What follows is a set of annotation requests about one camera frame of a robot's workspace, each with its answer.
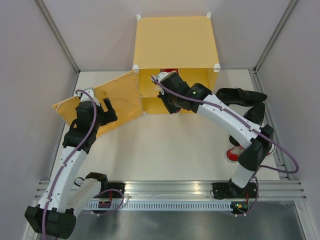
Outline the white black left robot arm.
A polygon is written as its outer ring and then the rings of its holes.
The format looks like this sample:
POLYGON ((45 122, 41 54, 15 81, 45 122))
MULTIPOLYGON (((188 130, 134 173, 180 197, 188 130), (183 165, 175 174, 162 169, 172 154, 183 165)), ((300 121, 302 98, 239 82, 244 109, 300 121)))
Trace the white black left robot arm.
POLYGON ((118 119, 110 100, 105 98, 103 102, 106 111, 90 99, 80 101, 75 109, 76 118, 64 136, 54 177, 36 206, 28 206, 25 211, 26 220, 43 239, 68 239, 77 217, 90 200, 95 196, 104 198, 109 193, 107 176, 97 172, 89 173, 82 185, 72 192, 76 175, 97 139, 99 128, 118 119))

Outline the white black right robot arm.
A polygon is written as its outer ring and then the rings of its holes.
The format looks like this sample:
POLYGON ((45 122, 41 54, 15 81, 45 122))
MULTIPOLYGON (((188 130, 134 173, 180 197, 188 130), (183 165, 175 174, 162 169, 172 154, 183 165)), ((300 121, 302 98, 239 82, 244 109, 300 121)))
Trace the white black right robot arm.
POLYGON ((212 91, 201 83, 189 86, 176 72, 160 72, 151 76, 160 87, 161 99, 170 114, 181 109, 201 115, 225 129, 244 149, 238 157, 238 166, 227 183, 233 198, 241 197, 272 148, 274 130, 261 126, 230 109, 212 91))

